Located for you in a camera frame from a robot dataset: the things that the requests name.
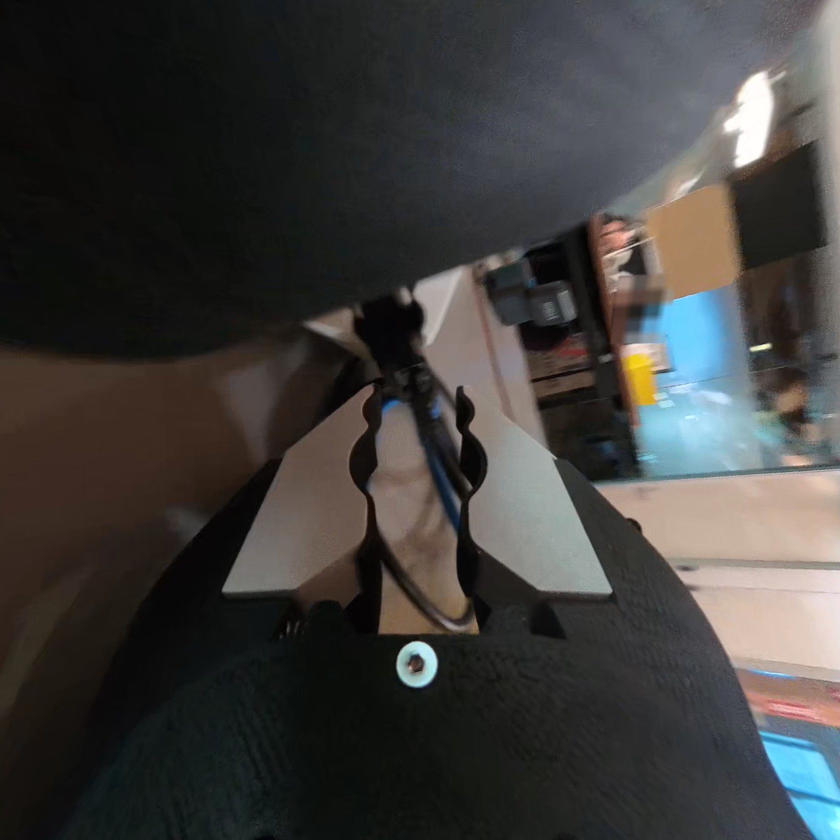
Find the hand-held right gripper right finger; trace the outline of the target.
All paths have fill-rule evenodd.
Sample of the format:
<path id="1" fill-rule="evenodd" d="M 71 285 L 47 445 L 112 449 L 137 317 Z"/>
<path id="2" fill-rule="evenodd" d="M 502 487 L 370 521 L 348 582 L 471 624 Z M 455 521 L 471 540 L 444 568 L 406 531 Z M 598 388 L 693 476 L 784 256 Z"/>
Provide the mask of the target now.
<path id="1" fill-rule="evenodd" d="M 478 602 L 607 600 L 613 594 L 557 459 L 469 388 L 456 392 L 468 480 L 458 579 Z"/>

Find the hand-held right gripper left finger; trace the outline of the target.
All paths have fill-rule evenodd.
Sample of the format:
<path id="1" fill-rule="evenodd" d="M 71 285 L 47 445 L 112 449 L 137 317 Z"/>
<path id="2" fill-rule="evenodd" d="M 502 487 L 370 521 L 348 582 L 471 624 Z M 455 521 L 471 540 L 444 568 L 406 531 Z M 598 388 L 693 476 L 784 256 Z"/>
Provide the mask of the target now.
<path id="1" fill-rule="evenodd" d="M 382 565 L 368 482 L 382 390 L 362 387 L 280 460 L 224 582 L 227 599 L 288 599 L 303 613 L 320 602 L 378 621 Z"/>

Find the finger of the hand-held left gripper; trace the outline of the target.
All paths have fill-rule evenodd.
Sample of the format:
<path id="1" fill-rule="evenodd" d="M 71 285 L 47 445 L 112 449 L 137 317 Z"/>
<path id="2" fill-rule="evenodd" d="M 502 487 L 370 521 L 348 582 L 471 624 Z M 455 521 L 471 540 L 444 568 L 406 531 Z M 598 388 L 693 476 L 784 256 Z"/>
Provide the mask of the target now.
<path id="1" fill-rule="evenodd" d="M 463 270 L 447 270 L 416 283 L 415 302 L 423 310 L 421 335 L 424 345 L 436 340 L 464 277 Z"/>
<path id="2" fill-rule="evenodd" d="M 354 328 L 354 317 L 352 308 L 341 308 L 306 320 L 303 327 L 338 345 L 361 345 Z"/>

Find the black ethernet splitter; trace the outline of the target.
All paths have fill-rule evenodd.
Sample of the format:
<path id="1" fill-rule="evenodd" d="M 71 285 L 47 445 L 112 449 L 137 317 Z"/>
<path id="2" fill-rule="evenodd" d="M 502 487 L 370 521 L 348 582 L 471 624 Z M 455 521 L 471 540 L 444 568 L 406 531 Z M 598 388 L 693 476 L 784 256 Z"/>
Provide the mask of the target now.
<path id="1" fill-rule="evenodd" d="M 423 327 L 425 312 L 412 296 L 396 294 L 368 301 L 353 317 L 356 336 L 370 352 L 386 392 L 405 401 L 415 373 L 425 365 Z"/>

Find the dark grey device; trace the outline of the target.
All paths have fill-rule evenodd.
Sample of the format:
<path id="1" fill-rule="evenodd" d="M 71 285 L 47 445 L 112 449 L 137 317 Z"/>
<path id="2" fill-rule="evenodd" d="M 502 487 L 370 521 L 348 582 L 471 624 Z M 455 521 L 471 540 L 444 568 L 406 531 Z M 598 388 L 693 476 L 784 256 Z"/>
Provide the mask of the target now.
<path id="1" fill-rule="evenodd" d="M 489 270 L 484 289 L 498 320 L 509 327 L 527 322 L 559 327 L 579 317 L 570 284 L 556 280 L 540 285 L 525 259 Z"/>

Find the wooden edged desk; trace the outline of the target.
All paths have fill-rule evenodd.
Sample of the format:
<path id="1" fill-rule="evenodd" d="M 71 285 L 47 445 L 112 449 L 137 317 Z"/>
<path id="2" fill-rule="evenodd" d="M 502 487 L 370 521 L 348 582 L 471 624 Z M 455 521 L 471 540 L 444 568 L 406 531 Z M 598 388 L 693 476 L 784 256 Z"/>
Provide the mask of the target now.
<path id="1" fill-rule="evenodd" d="M 639 418 L 623 367 L 627 318 L 620 302 L 618 276 L 632 250 L 636 232 L 624 217 L 599 212 L 591 217 L 587 235 L 605 339 L 603 355 L 608 357 L 605 362 L 607 384 L 613 390 L 611 399 L 615 409 L 624 415 L 630 430 L 634 431 Z"/>

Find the small yellow plastic bin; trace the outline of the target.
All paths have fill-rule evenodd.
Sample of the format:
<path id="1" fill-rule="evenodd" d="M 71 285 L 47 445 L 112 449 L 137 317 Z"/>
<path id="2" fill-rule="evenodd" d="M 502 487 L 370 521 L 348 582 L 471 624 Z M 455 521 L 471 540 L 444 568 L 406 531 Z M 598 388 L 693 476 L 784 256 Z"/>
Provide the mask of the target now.
<path id="1" fill-rule="evenodd" d="M 632 405 L 655 406 L 658 391 L 653 359 L 643 352 L 630 353 L 623 356 L 622 366 Z"/>

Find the black wall monitor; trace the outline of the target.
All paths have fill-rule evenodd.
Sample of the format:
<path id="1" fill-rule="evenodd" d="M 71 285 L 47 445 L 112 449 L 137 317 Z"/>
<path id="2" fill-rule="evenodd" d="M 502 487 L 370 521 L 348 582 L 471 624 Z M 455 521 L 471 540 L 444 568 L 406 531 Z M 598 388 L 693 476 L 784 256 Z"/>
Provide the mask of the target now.
<path id="1" fill-rule="evenodd" d="M 827 246 L 819 169 L 820 154 L 812 142 L 756 174 L 730 180 L 745 270 Z"/>

